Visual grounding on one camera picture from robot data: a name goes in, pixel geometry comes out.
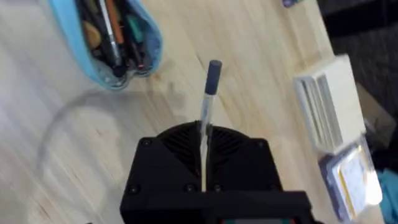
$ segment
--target pen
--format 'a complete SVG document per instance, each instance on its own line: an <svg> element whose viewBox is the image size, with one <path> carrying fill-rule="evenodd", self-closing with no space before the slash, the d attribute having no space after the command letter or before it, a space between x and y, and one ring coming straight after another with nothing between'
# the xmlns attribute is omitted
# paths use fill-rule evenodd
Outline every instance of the pen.
<svg viewBox="0 0 398 224"><path fill-rule="evenodd" d="M108 14L108 10L106 8L105 0L99 0L99 4L101 6L102 15L103 15L104 21L105 21L106 31L108 33L109 41L111 43L112 53L113 53L113 57L114 57L114 64L116 66L119 66L122 64L122 58L121 58L121 54L120 54L120 51L118 48L118 44L115 41L115 36L113 34L112 25L111 25L111 21L109 19L109 14Z"/></svg>

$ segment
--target marker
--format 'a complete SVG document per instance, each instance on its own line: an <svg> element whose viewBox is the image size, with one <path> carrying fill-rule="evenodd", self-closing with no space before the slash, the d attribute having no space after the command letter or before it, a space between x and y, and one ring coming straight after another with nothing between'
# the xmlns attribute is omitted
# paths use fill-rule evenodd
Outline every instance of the marker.
<svg viewBox="0 0 398 224"><path fill-rule="evenodd" d="M223 64L219 60L211 60L207 71L205 96L201 106L200 116L200 161L201 161L201 191L206 192L207 185L207 160L209 155L208 140L211 139L211 112L213 110L214 96L217 94Z"/></svg>

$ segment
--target wood grain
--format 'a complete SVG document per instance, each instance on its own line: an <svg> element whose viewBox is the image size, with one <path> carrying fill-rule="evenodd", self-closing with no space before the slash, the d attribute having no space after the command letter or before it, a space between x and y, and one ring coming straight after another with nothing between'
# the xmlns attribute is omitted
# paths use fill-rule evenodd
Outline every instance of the wood grain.
<svg viewBox="0 0 398 224"><path fill-rule="evenodd" d="M292 79L333 55L316 1L143 2L164 59L120 93L82 74L45 1L0 3L0 223L122 223L138 140L199 118L214 58L215 123L266 138L284 188L306 190L316 218L336 223Z"/></svg>

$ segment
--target black device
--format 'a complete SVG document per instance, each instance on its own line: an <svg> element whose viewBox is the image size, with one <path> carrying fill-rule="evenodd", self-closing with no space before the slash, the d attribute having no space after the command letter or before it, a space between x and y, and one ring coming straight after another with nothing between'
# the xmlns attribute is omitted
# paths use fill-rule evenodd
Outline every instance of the black device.
<svg viewBox="0 0 398 224"><path fill-rule="evenodd" d="M138 144L120 206L125 224L286 219L318 223L305 192L284 192L265 139L213 126L200 191L200 121Z"/></svg>

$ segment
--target blue object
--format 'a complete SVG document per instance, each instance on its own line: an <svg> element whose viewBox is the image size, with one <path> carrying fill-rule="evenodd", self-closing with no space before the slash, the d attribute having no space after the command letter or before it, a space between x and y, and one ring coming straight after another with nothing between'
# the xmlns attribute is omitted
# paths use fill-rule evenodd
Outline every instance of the blue object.
<svg viewBox="0 0 398 224"><path fill-rule="evenodd" d="M211 60L207 71L205 93L215 95L220 80L221 68L223 64L219 60Z"/></svg>
<svg viewBox="0 0 398 224"><path fill-rule="evenodd" d="M81 26L80 15L75 1L72 0L49 0L53 14L57 19L63 35L67 41L73 56L83 69L84 73L93 81L109 90L122 90L127 87L129 81L134 77L146 77L159 67L163 40L157 24L152 16L146 11L140 0L126 0L142 19L146 26L143 27L147 52L152 59L152 66L146 73L127 72L126 79L120 80L113 75L112 69L105 63L92 56L86 45L85 35Z"/></svg>
<svg viewBox="0 0 398 224"><path fill-rule="evenodd" d="M390 224L398 224L398 175L389 169L377 172L383 194L380 203L384 221Z"/></svg>

